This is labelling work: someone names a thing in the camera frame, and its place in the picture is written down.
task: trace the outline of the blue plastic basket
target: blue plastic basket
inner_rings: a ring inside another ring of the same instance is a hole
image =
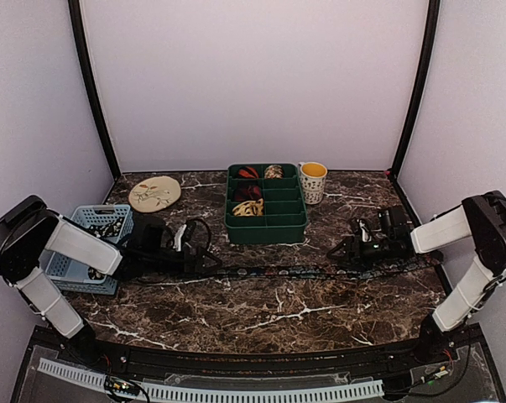
[[[114,206],[79,206],[71,220],[84,228],[91,225],[106,225],[124,218],[124,224],[117,237],[107,238],[116,243],[133,230],[133,214],[127,204]],[[110,276],[91,280],[88,277],[88,266],[62,254],[53,253],[45,273],[61,290],[88,292],[91,294],[113,295],[117,290],[117,281]]]

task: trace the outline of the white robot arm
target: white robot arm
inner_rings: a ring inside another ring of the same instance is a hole
[[[433,318],[442,332],[462,324],[506,275],[506,198],[498,191],[468,197],[462,205],[411,232],[416,253],[423,254],[472,237],[476,256]]]
[[[437,333],[452,331],[464,323],[506,280],[506,198],[500,192],[464,199],[458,208],[414,229],[408,243],[416,253],[423,254],[467,237],[474,240],[476,256],[454,291],[423,321],[423,351]],[[375,253],[375,246],[368,249]],[[104,275],[115,274],[123,256],[113,245],[47,209],[36,196],[28,197],[0,218],[0,275],[69,340],[80,358],[95,362],[99,359],[96,335],[39,267],[44,249],[88,264]],[[420,356],[425,361],[426,353]]]
[[[95,334],[39,267],[39,256],[50,250],[112,275],[120,252],[47,209],[30,196],[0,218],[0,275],[55,330],[70,341],[81,358],[96,362]]]

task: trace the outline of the white cup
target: white cup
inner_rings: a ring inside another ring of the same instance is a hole
[[[318,204],[326,187],[327,168],[318,162],[300,162],[297,166],[305,203]]]

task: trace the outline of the round coaster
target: round coaster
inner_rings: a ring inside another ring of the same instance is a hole
[[[182,190],[177,180],[156,176],[135,185],[129,192],[129,204],[138,212],[158,212],[178,199]]]

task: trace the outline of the green compartment tray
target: green compartment tray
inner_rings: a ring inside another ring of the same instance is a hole
[[[245,165],[252,166],[260,178],[236,178],[237,171]],[[278,164],[283,167],[284,178],[264,179],[263,172],[270,165],[272,164],[235,164],[228,168],[225,226],[230,243],[272,244],[304,241],[308,217],[297,169],[292,164]],[[240,182],[252,182],[260,186],[264,200],[263,216],[232,215],[232,209],[240,204],[239,201],[232,201],[232,194]]]

